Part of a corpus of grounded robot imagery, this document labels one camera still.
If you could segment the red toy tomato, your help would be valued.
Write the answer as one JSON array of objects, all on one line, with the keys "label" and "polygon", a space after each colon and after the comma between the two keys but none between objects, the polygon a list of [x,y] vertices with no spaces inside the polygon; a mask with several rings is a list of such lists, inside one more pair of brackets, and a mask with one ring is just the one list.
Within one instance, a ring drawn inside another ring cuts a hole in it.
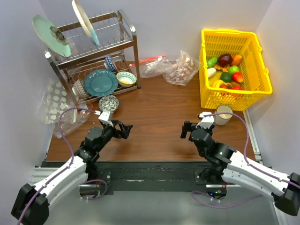
[{"label": "red toy tomato", "polygon": [[231,88],[231,90],[236,90],[236,91],[238,92],[238,93],[232,93],[231,95],[232,95],[233,97],[237,97],[237,98],[243,97],[243,94],[242,94],[243,89],[242,89],[240,86],[233,86],[233,87]]}]

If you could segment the clear zip top bag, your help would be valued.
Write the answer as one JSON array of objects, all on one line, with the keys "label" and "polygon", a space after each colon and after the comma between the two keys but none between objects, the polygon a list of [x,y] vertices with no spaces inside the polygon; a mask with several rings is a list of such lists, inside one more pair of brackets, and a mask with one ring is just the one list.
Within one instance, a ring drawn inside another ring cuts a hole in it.
[{"label": "clear zip top bag", "polygon": [[141,78],[151,78],[161,75],[168,68],[169,60],[165,56],[155,56],[139,62]]}]

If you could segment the yellow toy banana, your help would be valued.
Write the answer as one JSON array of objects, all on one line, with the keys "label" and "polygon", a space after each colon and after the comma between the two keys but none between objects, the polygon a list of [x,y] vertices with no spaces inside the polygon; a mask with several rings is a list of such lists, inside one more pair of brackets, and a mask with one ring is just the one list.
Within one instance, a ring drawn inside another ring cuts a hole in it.
[{"label": "yellow toy banana", "polygon": [[221,88],[222,86],[225,86],[225,89],[232,88],[232,85],[229,82],[224,82],[222,80],[216,80],[212,86],[213,88]]}]

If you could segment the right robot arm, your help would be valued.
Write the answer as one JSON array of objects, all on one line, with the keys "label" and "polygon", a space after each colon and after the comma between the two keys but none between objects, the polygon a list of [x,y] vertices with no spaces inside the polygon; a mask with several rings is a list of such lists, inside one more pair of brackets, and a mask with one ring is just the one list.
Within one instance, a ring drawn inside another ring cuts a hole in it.
[{"label": "right robot arm", "polygon": [[213,123],[185,121],[180,137],[189,137],[201,157],[211,166],[197,172],[200,179],[214,184],[232,183],[248,188],[274,202],[282,212],[297,216],[300,209],[300,176],[268,168],[245,157],[235,148],[212,138]]}]

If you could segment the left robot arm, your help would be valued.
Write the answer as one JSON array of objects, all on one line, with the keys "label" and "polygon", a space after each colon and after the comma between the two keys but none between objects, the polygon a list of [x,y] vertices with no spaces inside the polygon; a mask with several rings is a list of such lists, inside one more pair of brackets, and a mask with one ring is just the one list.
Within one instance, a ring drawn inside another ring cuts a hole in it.
[{"label": "left robot arm", "polygon": [[33,185],[26,183],[20,188],[11,211],[19,225],[43,225],[55,204],[81,184],[96,184],[100,189],[98,194],[84,194],[86,201],[106,194],[108,183],[97,173],[99,153],[112,138],[128,139],[133,125],[124,125],[119,120],[101,125],[88,131],[68,161],[52,165],[43,162],[42,168],[53,172]]}]

